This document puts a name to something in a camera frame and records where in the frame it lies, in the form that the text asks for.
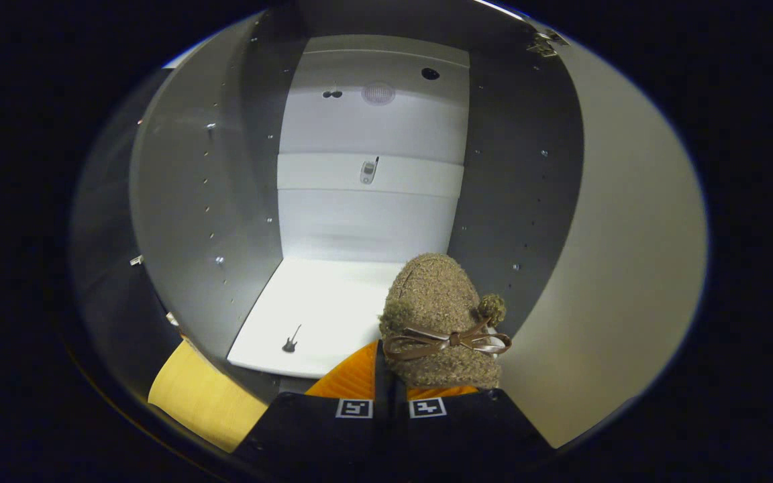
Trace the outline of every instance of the metal hinge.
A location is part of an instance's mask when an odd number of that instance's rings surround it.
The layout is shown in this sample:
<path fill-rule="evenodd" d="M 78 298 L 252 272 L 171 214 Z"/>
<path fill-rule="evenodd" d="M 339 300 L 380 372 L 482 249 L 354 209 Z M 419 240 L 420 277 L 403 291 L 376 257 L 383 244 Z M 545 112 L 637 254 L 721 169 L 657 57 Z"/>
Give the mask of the metal hinge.
<path fill-rule="evenodd" d="M 533 43 L 527 46 L 527 51 L 537 53 L 542 57 L 556 57 L 556 51 L 550 46 L 552 42 L 561 46 L 568 45 L 563 37 L 548 28 L 545 33 L 536 32 L 533 34 Z"/>

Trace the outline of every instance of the gray wall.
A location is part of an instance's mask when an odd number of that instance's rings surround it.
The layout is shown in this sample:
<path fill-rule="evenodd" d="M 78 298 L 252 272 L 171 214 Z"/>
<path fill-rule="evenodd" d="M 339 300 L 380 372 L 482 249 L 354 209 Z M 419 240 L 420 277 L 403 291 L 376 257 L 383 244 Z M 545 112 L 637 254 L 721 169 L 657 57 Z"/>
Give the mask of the gray wall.
<path fill-rule="evenodd" d="M 580 193 L 556 268 L 500 358 L 503 389 L 554 447 L 668 366 L 708 262 L 702 193 L 674 130 L 628 79 L 571 44 L 556 49 L 580 99 Z"/>
<path fill-rule="evenodd" d="M 583 128 L 559 58 L 508 36 L 470 52 L 470 119 L 448 254 L 497 293 L 513 335 L 559 259 L 580 188 Z"/>
<path fill-rule="evenodd" d="M 255 16 L 197 47 L 154 97 L 132 154 L 133 224 L 148 274 L 183 332 L 226 371 L 234 337 L 282 260 L 279 223 L 267 219 L 276 218 L 279 127 L 305 41 L 270 43 L 266 24 Z"/>

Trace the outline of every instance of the small black object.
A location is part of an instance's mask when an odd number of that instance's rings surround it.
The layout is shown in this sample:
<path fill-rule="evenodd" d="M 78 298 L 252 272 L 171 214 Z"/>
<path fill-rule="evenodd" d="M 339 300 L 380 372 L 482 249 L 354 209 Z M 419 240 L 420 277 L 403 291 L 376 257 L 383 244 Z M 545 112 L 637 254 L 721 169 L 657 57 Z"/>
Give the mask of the small black object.
<path fill-rule="evenodd" d="M 436 80 L 440 77 L 440 73 L 437 70 L 434 70 L 433 68 L 426 67 L 423 68 L 423 77 L 425 77 L 427 80 Z"/>
<path fill-rule="evenodd" d="M 290 339 L 285 339 L 285 345 L 282 346 L 282 350 L 286 352 L 293 352 L 294 348 L 297 347 L 297 342 L 292 342 L 294 340 L 294 337 L 297 337 L 297 332 L 300 330 L 300 327 L 302 327 L 303 324 L 300 324 L 297 326 L 297 330 L 294 331 L 294 335 Z"/>

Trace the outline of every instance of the white back wall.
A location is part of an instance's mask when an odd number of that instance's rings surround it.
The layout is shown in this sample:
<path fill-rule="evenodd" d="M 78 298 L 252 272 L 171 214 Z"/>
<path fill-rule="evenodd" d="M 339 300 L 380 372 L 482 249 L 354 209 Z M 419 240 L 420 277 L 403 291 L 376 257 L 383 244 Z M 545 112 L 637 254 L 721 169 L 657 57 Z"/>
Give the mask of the white back wall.
<path fill-rule="evenodd" d="M 438 76 L 427 78 L 426 68 Z M 445 253 L 464 173 L 469 82 L 469 55 L 452 47 L 388 36 L 310 39 L 279 140 L 283 256 L 404 263 Z M 363 97 L 372 83 L 395 96 L 373 105 Z"/>
<path fill-rule="evenodd" d="M 622 74 L 568 41 L 555 49 L 582 110 L 580 195 L 552 277 L 500 358 L 501 386 L 553 447 L 665 368 L 708 261 L 702 193 L 675 132 Z"/>
<path fill-rule="evenodd" d="M 434 68 L 436 80 L 421 75 Z M 463 164 L 469 110 L 466 52 L 419 40 L 336 36 L 309 41 L 291 83 L 279 152 L 366 153 Z M 395 100 L 369 105 L 386 83 Z M 340 98 L 323 97 L 341 91 Z"/>

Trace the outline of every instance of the gray metal wall panel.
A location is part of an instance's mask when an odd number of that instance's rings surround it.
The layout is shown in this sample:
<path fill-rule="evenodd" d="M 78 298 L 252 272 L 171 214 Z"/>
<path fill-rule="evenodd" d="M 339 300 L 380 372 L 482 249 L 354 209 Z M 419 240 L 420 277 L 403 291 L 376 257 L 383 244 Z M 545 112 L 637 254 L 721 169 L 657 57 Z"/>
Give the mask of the gray metal wall panel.
<path fill-rule="evenodd" d="M 225 357 L 282 260 L 279 223 L 266 220 L 277 214 L 279 126 L 305 39 L 270 42 L 275 28 L 264 15 L 247 19 L 176 68 L 145 114 L 131 185 L 139 248 L 164 305 L 261 398 L 275 395 L 274 377 L 242 375 Z"/>
<path fill-rule="evenodd" d="M 499 329 L 513 335 L 564 247 L 582 176 L 583 128 L 558 58 L 540 58 L 509 37 L 497 45 L 470 52 L 464 181 L 448 254 L 480 294 L 503 296 Z"/>

